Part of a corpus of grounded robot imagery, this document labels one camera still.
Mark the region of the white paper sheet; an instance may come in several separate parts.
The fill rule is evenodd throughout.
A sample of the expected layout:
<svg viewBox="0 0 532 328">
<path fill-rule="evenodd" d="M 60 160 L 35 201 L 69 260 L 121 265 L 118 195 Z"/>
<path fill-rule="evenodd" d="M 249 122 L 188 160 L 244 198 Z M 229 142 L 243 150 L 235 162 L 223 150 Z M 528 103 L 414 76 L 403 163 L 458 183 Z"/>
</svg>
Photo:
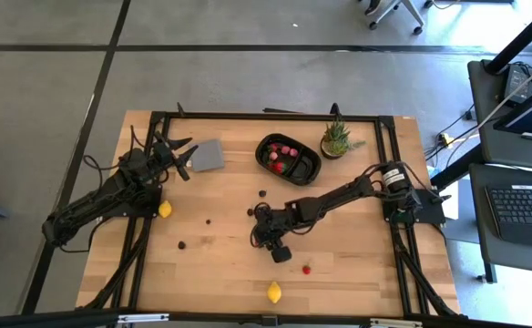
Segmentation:
<svg viewBox="0 0 532 328">
<path fill-rule="evenodd" d="M 447 219 L 459 219 L 459 197 L 457 194 L 444 195 L 445 201 L 442 203 L 443 212 Z"/>
</svg>

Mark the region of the black support pole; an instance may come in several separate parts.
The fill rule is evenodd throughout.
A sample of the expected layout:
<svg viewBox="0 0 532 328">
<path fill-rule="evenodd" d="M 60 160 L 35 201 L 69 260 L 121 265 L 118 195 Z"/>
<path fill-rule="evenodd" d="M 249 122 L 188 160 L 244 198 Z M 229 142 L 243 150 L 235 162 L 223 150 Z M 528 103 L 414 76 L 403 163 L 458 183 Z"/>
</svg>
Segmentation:
<svg viewBox="0 0 532 328">
<path fill-rule="evenodd" d="M 532 22 L 529 23 L 499 54 L 485 64 L 484 70 L 488 74 L 497 74 L 530 43 L 532 43 Z"/>
</svg>

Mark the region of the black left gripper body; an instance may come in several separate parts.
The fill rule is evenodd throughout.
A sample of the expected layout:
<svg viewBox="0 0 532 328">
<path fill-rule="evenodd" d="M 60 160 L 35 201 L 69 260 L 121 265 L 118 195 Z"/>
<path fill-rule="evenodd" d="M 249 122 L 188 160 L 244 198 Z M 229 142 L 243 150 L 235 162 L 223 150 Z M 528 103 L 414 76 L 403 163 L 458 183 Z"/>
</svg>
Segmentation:
<svg viewBox="0 0 532 328">
<path fill-rule="evenodd" d="M 158 138 L 153 144 L 153 158 L 160 165 L 162 169 L 175 167 L 178 174 L 184 181 L 189 180 L 189 174 L 186 171 L 186 166 L 179 163 L 178 156 L 173 153 L 174 150 L 169 148 L 167 140 Z"/>
</svg>

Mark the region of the silver metal bracket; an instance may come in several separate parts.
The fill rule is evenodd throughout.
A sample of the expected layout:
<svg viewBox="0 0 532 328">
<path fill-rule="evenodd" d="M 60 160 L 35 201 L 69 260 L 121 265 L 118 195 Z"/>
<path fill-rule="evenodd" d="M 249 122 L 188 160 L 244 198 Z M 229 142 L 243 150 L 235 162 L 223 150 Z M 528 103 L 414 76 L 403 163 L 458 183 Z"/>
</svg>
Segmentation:
<svg viewBox="0 0 532 328">
<path fill-rule="evenodd" d="M 421 322 L 399 319 L 371 318 L 369 328 L 424 328 Z"/>
<path fill-rule="evenodd" d="M 121 314 L 118 317 L 117 324 L 165 322 L 168 321 L 169 318 L 170 315 L 168 313 Z"/>
</svg>

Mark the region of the black computer keyboard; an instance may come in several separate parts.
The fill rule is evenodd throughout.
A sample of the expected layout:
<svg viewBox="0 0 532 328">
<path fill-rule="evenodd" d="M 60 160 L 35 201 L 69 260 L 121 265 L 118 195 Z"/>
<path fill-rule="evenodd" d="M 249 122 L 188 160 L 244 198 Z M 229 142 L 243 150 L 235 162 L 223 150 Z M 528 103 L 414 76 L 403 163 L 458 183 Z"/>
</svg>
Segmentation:
<svg viewBox="0 0 532 328">
<path fill-rule="evenodd" d="M 499 238 L 532 246 L 532 185 L 487 185 L 485 191 Z"/>
</svg>

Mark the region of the black desk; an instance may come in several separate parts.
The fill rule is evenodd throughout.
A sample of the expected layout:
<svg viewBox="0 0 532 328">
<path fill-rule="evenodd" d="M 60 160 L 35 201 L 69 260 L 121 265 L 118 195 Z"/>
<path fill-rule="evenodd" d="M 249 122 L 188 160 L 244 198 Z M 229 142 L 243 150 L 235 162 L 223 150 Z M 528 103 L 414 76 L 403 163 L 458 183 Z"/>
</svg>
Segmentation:
<svg viewBox="0 0 532 328">
<path fill-rule="evenodd" d="M 532 271 L 532 246 L 499 238 L 485 191 L 487 185 L 532 185 L 532 171 L 472 164 L 469 166 L 469 175 L 486 271 L 479 279 L 495 283 L 497 264 Z"/>
<path fill-rule="evenodd" d="M 467 64 L 477 122 L 481 123 L 498 105 L 502 76 L 489 75 L 480 61 Z M 532 140 L 494 129 L 492 119 L 479 129 L 483 161 L 532 168 Z"/>
</svg>

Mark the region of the potted green succulent plant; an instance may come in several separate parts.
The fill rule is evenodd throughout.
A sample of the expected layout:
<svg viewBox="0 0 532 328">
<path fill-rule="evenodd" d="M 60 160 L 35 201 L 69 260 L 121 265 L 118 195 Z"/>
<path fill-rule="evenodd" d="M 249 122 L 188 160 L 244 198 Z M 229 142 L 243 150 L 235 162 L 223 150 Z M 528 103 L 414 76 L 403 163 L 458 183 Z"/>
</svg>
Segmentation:
<svg viewBox="0 0 532 328">
<path fill-rule="evenodd" d="M 366 144 L 364 140 L 351 141 L 350 133 L 341 119 L 337 118 L 331 124 L 327 124 L 320 142 L 322 155 L 327 159 L 339 159 L 349 151 Z"/>
</svg>

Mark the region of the black aluminium table frame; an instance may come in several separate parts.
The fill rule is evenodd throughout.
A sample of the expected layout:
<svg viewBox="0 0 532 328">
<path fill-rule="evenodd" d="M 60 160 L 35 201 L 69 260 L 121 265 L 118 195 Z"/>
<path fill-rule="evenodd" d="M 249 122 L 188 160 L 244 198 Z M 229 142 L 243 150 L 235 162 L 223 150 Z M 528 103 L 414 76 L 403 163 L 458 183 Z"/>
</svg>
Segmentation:
<svg viewBox="0 0 532 328">
<path fill-rule="evenodd" d="M 225 166 L 171 174 L 163 197 L 172 205 L 166 219 L 152 222 L 142 268 L 137 308 L 169 313 L 380 316 L 403 313 L 390 230 L 379 200 L 358 200 L 330 212 L 305 235 L 288 234 L 292 258 L 275 263 L 250 244 L 254 220 L 247 209 L 265 201 L 274 208 L 301 197 L 319 196 L 398 152 L 429 181 L 417 122 L 397 117 L 391 127 L 354 119 L 349 129 L 366 142 L 341 159 L 325 160 L 314 182 L 299 187 L 261 167 L 255 149 L 271 133 L 317 149 L 326 116 L 189 113 L 169 120 L 171 138 L 219 139 Z M 265 197 L 259 196 L 266 190 Z M 186 248 L 180 250 L 178 243 Z M 302 267 L 309 265 L 306 275 Z M 267 298 L 281 286 L 276 304 Z"/>
</svg>

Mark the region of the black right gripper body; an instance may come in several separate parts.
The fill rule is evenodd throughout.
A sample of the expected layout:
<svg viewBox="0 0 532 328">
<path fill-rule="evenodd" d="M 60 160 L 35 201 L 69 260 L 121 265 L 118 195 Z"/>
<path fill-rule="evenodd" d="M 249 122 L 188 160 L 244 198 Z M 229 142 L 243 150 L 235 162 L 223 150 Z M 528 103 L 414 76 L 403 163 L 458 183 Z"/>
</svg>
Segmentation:
<svg viewBox="0 0 532 328">
<path fill-rule="evenodd" d="M 293 206 L 273 210 L 267 203 L 258 203 L 253 209 L 253 215 L 256 223 L 251 230 L 251 246 L 266 249 L 284 248 L 281 238 L 294 229 L 297 210 Z"/>
</svg>

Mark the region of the black power adapter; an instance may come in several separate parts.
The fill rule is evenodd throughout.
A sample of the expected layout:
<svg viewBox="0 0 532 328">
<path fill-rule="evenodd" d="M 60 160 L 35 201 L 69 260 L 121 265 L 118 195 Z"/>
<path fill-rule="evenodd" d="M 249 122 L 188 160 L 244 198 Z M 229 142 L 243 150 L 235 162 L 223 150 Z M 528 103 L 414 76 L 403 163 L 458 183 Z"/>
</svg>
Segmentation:
<svg viewBox="0 0 532 328">
<path fill-rule="evenodd" d="M 503 97 L 507 98 L 506 105 L 515 107 L 532 96 L 532 78 L 526 86 L 520 86 L 532 77 L 532 66 L 524 62 L 510 64 L 506 70 L 506 83 Z"/>
</svg>

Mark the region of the grey folded cloth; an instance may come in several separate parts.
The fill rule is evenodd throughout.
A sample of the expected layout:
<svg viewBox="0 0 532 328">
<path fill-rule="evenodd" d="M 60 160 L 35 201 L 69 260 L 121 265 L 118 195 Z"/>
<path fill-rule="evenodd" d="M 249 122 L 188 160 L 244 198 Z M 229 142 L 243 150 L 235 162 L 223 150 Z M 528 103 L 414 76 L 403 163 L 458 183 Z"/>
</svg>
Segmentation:
<svg viewBox="0 0 532 328">
<path fill-rule="evenodd" d="M 196 172 L 223 169 L 225 162 L 220 140 L 211 139 L 197 144 L 188 165 Z"/>
</svg>

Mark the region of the black plastic tupperware container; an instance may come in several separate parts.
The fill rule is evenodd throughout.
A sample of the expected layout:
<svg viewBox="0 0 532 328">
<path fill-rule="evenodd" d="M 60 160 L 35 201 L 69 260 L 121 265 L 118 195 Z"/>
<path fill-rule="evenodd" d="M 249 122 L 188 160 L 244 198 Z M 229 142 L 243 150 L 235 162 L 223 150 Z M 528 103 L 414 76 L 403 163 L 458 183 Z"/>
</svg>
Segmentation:
<svg viewBox="0 0 532 328">
<path fill-rule="evenodd" d="M 275 143 L 278 146 L 276 151 L 270 151 L 270 144 Z M 282 154 L 281 148 L 288 146 L 290 149 L 297 149 L 298 156 L 292 157 L 290 152 Z M 271 161 L 269 156 L 276 152 L 279 157 Z M 274 176 L 286 180 L 297 186 L 305 186 L 312 183 L 319 174 L 322 166 L 320 156 L 311 148 L 307 147 L 300 141 L 280 133 L 272 133 L 264 137 L 255 149 L 255 159 L 260 166 L 272 173 Z M 285 162 L 289 165 L 288 171 L 281 175 L 272 167 L 276 161 Z"/>
</svg>

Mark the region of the black rig crossbar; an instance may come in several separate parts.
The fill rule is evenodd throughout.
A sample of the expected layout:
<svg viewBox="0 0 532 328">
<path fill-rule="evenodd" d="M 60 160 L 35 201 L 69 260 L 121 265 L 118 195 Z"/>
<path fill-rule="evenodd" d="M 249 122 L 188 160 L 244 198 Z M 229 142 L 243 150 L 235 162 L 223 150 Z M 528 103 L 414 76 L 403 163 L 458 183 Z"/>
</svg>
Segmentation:
<svg viewBox="0 0 532 328">
<path fill-rule="evenodd" d="M 33 313 L 0 316 L 0 328 L 98 328 L 117 325 L 121 314 L 135 314 L 129 308 L 90 310 L 79 309 L 66 312 Z M 356 325 L 369 328 L 371 318 L 367 316 L 320 316 L 280 314 L 234 314 L 234 313 L 168 313 L 166 322 L 208 322 L 208 323 L 253 323 L 263 327 L 279 327 L 283 324 Z M 417 321 L 424 328 L 532 328 L 529 325 L 497 323 L 473 320 L 462 315 L 434 316 L 409 314 L 399 319 Z"/>
</svg>

